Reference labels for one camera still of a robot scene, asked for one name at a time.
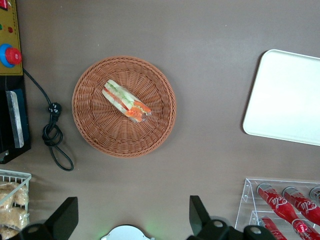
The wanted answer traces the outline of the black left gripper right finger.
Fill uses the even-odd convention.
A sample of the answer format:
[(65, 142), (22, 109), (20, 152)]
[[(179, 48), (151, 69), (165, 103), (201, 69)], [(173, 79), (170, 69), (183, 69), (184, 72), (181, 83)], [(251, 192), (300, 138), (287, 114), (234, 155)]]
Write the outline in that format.
[(189, 240), (270, 240), (272, 233), (263, 226), (248, 225), (243, 231), (232, 227), (226, 218), (211, 216), (198, 195), (189, 197)]

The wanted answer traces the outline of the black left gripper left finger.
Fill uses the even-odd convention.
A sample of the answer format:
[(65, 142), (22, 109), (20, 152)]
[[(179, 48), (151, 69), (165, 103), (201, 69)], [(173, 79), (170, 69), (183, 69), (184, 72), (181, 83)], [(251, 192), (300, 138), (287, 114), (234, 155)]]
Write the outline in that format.
[(79, 222), (77, 197), (68, 197), (43, 223), (25, 227), (16, 240), (68, 240)]

